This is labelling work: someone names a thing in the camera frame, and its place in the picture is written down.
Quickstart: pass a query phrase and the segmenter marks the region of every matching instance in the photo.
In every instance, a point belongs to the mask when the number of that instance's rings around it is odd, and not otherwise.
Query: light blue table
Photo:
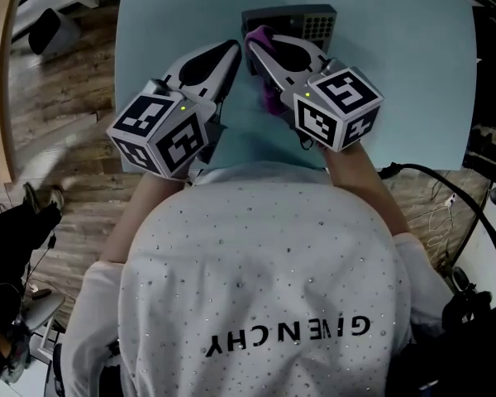
[[[329,55],[358,66],[385,97],[362,142],[375,166],[412,162],[457,170],[475,97],[475,29],[466,0],[121,0],[116,40],[117,111],[150,78],[198,47],[235,38],[241,12],[330,3],[338,12]],[[244,61],[222,110],[228,126],[211,167],[253,160],[320,166],[260,102]]]

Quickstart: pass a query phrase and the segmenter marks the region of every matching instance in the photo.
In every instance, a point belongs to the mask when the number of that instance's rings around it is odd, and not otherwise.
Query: person
[[[26,286],[21,278],[31,253],[59,224],[64,207],[56,186],[42,209],[31,185],[23,188],[22,204],[0,213],[0,378],[7,382],[18,380],[29,355],[30,333],[21,318]]]
[[[329,175],[145,174],[84,276],[67,397],[98,395],[118,352],[125,396],[382,395],[390,361],[441,333],[451,292],[361,144],[322,152]]]

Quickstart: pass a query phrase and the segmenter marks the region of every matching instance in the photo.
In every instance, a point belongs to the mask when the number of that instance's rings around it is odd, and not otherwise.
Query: purple cloth
[[[263,47],[270,54],[275,52],[275,48],[272,46],[271,36],[275,34],[275,31],[266,25],[261,25],[251,32],[246,34],[245,38],[245,52],[248,57],[250,57],[250,50],[248,48],[248,43],[255,41],[261,47]],[[281,115],[288,108],[279,99],[280,92],[275,89],[271,84],[264,82],[263,89],[263,103],[266,110],[275,116]]]

